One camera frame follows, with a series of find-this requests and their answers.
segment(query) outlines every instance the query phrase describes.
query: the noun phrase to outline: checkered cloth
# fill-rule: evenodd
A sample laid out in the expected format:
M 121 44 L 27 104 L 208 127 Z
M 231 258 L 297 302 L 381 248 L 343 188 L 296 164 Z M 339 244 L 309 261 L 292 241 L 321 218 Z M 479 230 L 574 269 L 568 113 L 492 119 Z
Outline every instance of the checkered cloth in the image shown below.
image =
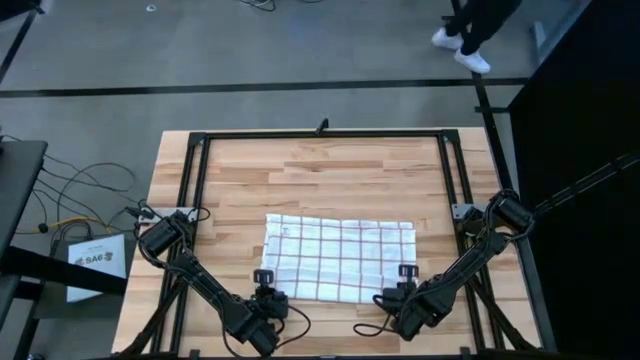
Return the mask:
M 398 265 L 416 263 L 409 222 L 267 214 L 262 268 L 294 299 L 372 303 L 395 287 Z

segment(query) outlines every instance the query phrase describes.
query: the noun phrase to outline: black metal frame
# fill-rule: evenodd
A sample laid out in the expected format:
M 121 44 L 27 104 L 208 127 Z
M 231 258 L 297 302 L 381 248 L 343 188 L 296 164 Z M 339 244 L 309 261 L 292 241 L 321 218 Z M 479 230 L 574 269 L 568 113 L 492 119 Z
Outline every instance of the black metal frame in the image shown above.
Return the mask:
M 209 152 L 211 148 L 211 142 L 213 140 L 233 140 L 233 139 L 305 139 L 305 138 L 370 138 L 370 137 L 432 137 L 437 140 L 438 150 L 440 152 L 440 159 L 443 168 L 443 176 L 445 180 L 445 186 L 447 189 L 448 202 L 450 208 L 452 205 L 456 204 L 456 193 L 454 187 L 453 174 L 451 171 L 451 165 L 449 162 L 449 152 L 447 150 L 447 142 L 451 143 L 453 147 L 453 152 L 455 156 L 455 161 L 457 163 L 460 183 L 462 188 L 462 193 L 464 197 L 465 203 L 473 203 L 473 198 L 471 194 L 471 186 L 469 183 L 469 178 L 467 175 L 466 165 L 464 162 L 464 155 L 462 153 L 462 146 L 460 144 L 460 137 L 458 134 L 458 130 L 456 129 L 443 129 L 443 130 L 326 130 L 328 127 L 328 121 L 325 120 L 322 122 L 320 127 L 313 131 L 264 131 L 264 132 L 213 132 L 213 133 L 204 133 L 204 132 L 194 132 L 189 134 L 188 147 L 185 155 L 185 163 L 182 170 L 182 180 L 180 183 L 180 190 L 178 194 L 177 206 L 185 206 L 186 205 L 186 195 L 187 189 L 189 186 L 189 180 L 191 177 L 192 167 L 193 167 L 193 157 L 195 153 L 196 146 L 198 144 L 202 144 L 202 152 L 200 155 L 200 163 L 198 165 L 197 171 L 197 180 L 196 180 L 196 189 L 193 198 L 193 206 L 198 208 L 202 205 L 203 198 L 203 190 L 204 183 L 206 180 L 206 170 L 209 159 Z M 458 245 L 458 251 L 462 254 L 466 248 L 467 244 L 465 244 L 464 234 L 462 234 L 457 229 L 457 222 L 453 216 L 453 212 L 451 212 L 452 221 L 454 225 L 454 231 L 456 232 L 456 241 Z M 523 276 L 526 278 L 525 282 L 527 284 L 538 284 L 539 279 L 535 267 L 535 263 L 533 262 L 533 256 L 531 255 L 530 247 L 523 247 L 520 249 L 520 253 L 523 251 L 527 253 L 525 256 L 520 256 L 520 262 L 523 267 Z M 169 251 L 169 257 L 175 257 L 179 251 L 179 248 L 173 247 Z M 482 288 L 487 292 L 487 294 L 493 299 L 493 288 L 491 287 L 491 279 L 489 276 L 489 272 L 486 268 L 484 268 L 480 273 L 480 280 Z M 163 284 L 160 294 L 160 301 L 163 301 L 166 294 L 168 293 L 168 289 L 172 283 L 172 276 L 168 273 L 165 273 L 163 278 Z M 485 341 L 484 334 L 482 331 L 481 320 L 478 310 L 478 305 L 476 301 L 476 296 L 474 291 L 470 288 L 466 288 L 466 296 L 467 296 L 467 304 L 469 307 L 469 315 L 471 318 L 472 331 L 474 335 L 474 341 L 476 348 L 478 350 L 485 349 Z M 180 347 L 180 341 L 182 337 L 182 327 L 184 323 L 185 316 L 185 307 L 186 307 L 186 294 L 187 288 L 186 286 L 182 289 L 181 294 L 178 297 L 178 302 L 176 306 L 176 312 L 174 314 L 175 320 L 172 329 L 171 343 L 170 343 L 170 352 L 177 353 Z M 532 308 L 534 310 L 536 321 L 539 318 L 546 319 L 545 321 L 548 323 L 548 315 L 546 313 L 546 308 L 544 307 L 544 298 L 542 297 L 542 293 L 540 291 L 529 291 L 530 302 L 532 304 Z M 497 324 L 491 319 L 491 329 L 492 335 L 494 338 L 494 344 L 498 349 L 504 349 L 504 340 L 502 338 L 501 332 Z M 156 333 L 152 339 L 151 343 L 151 352 L 157 353 L 160 351 L 161 347 L 161 339 L 162 333 L 164 329 L 164 324 L 162 323 L 158 326 Z M 545 328 L 539 328 L 539 332 L 541 332 L 541 339 L 548 337 L 548 334 L 542 334 L 542 331 L 546 331 Z M 374 359 L 376 357 L 368 356 L 363 357 L 366 359 Z

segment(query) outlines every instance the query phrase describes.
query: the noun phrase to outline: person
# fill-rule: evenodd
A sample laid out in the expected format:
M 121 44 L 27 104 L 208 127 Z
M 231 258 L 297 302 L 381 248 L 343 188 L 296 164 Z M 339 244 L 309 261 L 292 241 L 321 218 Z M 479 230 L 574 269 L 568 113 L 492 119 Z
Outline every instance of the person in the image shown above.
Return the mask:
M 486 74 L 491 66 L 479 49 L 502 27 L 520 6 L 522 0 L 468 0 L 467 4 L 431 38 L 438 47 L 454 50 L 453 58 L 471 71 Z M 471 31 L 462 39 L 462 30 L 471 24 Z

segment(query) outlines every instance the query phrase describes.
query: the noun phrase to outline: black desk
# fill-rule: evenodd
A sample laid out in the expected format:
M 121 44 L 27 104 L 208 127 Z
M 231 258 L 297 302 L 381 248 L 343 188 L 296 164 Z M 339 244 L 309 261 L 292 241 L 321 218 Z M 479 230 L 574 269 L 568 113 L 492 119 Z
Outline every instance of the black desk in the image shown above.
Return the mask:
M 126 279 L 11 246 L 46 149 L 42 141 L 0 139 L 0 327 L 14 298 L 34 301 L 16 358 L 26 358 L 31 346 L 38 325 L 34 313 L 43 289 L 42 283 L 22 281 L 22 276 L 118 295 L 127 286 Z

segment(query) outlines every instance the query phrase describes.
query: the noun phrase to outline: black pants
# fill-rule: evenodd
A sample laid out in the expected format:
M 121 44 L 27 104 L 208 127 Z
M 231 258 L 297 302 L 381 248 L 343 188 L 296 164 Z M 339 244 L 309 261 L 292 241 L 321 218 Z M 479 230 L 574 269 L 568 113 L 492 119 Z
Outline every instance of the black pants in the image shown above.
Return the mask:
M 468 0 L 467 4 L 446 26 L 448 36 L 459 34 L 471 24 L 471 31 L 464 39 L 460 52 L 472 54 L 480 45 L 491 39 L 504 22 L 520 6 L 522 0 Z

